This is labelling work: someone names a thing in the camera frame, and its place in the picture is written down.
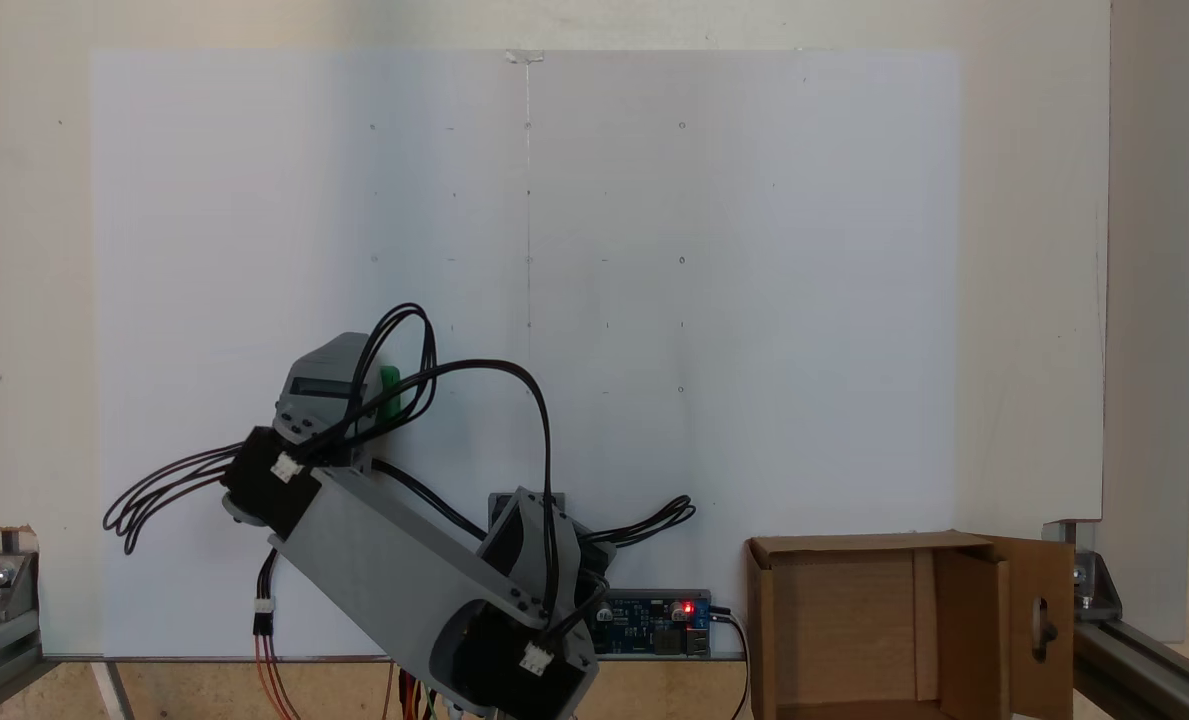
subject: white wall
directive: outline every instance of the white wall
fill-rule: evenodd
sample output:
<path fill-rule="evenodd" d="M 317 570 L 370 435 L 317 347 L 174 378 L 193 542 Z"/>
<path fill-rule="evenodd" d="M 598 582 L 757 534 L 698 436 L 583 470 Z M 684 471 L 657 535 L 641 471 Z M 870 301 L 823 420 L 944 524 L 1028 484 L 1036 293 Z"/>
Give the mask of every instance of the white wall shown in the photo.
<path fill-rule="evenodd" d="M 92 48 L 958 51 L 956 516 L 1037 537 L 1101 511 L 1109 26 L 1109 0 L 0 0 L 0 525 L 38 533 L 46 651 L 101 650 Z"/>

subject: wooden surface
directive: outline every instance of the wooden surface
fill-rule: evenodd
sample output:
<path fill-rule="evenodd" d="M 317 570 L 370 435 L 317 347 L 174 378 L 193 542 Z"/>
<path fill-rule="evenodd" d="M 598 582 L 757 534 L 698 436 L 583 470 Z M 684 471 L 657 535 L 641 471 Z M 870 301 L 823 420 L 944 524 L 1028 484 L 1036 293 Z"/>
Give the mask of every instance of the wooden surface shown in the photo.
<path fill-rule="evenodd" d="M 288 696 L 303 720 L 382 716 L 389 670 L 384 662 L 279 667 Z M 251 664 L 127 664 L 120 667 L 120 675 L 137 720 L 277 716 L 270 710 Z M 740 662 L 606 662 L 577 716 L 726 720 L 740 702 L 744 680 L 746 670 Z M 77 662 L 59 667 L 0 707 L 0 720 L 105 716 L 92 667 Z M 390 697 L 389 716 L 396 720 L 402 716 L 397 694 Z M 748 710 L 744 716 L 750 716 Z"/>

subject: red wire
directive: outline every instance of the red wire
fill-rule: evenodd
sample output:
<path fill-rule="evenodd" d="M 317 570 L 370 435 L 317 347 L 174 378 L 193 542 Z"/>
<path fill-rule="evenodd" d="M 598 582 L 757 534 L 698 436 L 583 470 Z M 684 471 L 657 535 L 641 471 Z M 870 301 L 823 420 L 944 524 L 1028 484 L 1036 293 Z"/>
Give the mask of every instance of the red wire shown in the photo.
<path fill-rule="evenodd" d="M 296 707 L 292 707 L 292 699 L 288 697 L 287 688 L 283 687 L 283 675 L 278 671 L 278 656 L 273 655 L 273 634 L 265 634 L 265 657 L 269 662 L 271 675 L 273 675 L 273 678 L 270 680 L 273 695 L 279 697 L 279 702 L 287 706 L 287 714 L 292 720 L 301 720 L 300 712 L 296 712 Z"/>
<path fill-rule="evenodd" d="M 258 634 L 252 634 L 252 648 L 256 650 L 256 675 L 262 680 L 262 689 L 265 691 L 265 700 L 270 701 L 270 707 L 273 707 L 273 710 L 278 712 L 278 715 L 282 716 L 283 720 L 291 720 L 287 714 L 284 714 L 278 703 L 273 701 L 273 694 L 270 693 L 269 683 L 265 682 L 265 671 L 262 670 L 262 638 Z"/>

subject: white board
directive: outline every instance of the white board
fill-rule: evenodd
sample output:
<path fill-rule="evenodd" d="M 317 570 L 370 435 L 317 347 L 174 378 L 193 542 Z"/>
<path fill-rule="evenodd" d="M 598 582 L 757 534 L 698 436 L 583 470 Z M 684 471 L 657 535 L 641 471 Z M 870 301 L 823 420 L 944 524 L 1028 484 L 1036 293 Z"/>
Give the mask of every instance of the white board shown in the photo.
<path fill-rule="evenodd" d="M 443 360 L 533 370 L 577 518 L 698 503 L 614 585 L 741 606 L 754 533 L 952 524 L 950 53 L 105 51 L 92 71 L 106 503 L 266 423 L 297 355 L 416 301 Z M 478 519 L 539 482 L 540 447 L 531 398 L 486 373 L 439 383 L 388 446 Z M 105 655 L 247 655 L 263 558 L 219 490 L 132 557 L 106 537 Z M 288 566 L 275 594 L 281 653 L 378 652 Z"/>

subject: cardboard box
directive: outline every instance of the cardboard box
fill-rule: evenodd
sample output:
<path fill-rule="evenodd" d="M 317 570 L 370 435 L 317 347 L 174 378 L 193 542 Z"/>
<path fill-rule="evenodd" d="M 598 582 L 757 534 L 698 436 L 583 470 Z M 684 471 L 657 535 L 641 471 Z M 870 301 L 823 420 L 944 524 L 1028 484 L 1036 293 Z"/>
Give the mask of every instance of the cardboard box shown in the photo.
<path fill-rule="evenodd" d="M 750 538 L 757 720 L 1069 720 L 1074 548 L 891 533 Z"/>

